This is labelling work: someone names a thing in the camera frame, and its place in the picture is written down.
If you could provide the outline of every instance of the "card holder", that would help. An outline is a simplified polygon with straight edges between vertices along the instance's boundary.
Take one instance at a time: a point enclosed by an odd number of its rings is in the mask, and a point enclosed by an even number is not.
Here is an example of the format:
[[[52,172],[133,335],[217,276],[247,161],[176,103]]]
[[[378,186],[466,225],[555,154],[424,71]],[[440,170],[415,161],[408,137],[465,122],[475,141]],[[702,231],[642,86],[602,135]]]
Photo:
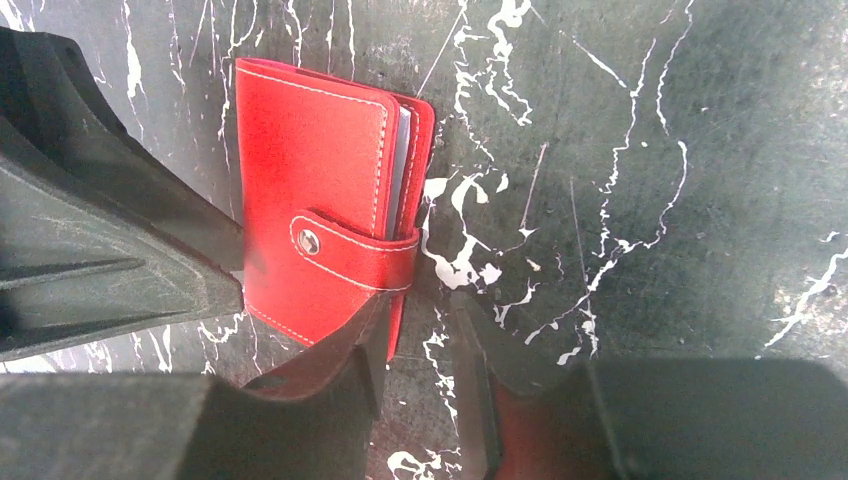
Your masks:
[[[414,276],[415,216],[435,116],[418,99],[262,59],[236,61],[245,304],[306,346],[396,292],[389,357]],[[401,107],[409,147],[389,220]],[[395,231],[388,232],[394,223]]]

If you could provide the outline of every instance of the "wallet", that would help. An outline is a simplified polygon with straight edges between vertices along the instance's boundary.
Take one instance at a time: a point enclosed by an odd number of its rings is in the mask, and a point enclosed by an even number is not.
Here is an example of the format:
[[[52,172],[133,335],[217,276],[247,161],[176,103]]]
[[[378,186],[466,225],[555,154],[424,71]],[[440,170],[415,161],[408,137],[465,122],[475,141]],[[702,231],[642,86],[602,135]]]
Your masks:
[[[236,61],[249,313],[311,346],[411,286],[435,115],[426,102],[270,60]]]

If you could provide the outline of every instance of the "black marble surface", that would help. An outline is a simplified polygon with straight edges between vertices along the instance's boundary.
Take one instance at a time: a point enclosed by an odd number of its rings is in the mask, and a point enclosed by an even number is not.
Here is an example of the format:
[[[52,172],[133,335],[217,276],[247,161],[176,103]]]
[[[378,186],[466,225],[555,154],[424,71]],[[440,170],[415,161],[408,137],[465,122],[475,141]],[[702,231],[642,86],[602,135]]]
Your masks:
[[[233,59],[420,95],[439,124],[419,278],[371,478],[458,470],[442,313],[576,356],[788,356],[848,379],[848,6],[840,1],[0,0],[74,38],[154,156],[239,218]],[[7,362],[215,373],[299,347],[247,315]]]

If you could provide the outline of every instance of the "silver metal snap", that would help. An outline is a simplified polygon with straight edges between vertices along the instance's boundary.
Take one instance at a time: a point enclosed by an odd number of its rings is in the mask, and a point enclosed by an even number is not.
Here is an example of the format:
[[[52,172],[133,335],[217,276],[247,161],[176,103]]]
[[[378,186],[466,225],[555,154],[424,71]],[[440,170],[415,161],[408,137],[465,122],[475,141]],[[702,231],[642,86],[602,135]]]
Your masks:
[[[309,255],[315,255],[321,250],[321,242],[312,230],[301,230],[297,235],[297,243]]]

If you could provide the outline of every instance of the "red wallet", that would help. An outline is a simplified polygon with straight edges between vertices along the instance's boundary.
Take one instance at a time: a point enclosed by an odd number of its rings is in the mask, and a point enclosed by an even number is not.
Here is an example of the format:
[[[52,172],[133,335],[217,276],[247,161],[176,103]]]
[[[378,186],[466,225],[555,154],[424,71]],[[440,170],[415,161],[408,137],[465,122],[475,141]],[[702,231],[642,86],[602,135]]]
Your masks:
[[[248,58],[236,61],[236,106],[248,311],[310,346],[375,293],[398,292],[391,358],[418,250],[432,107]]]

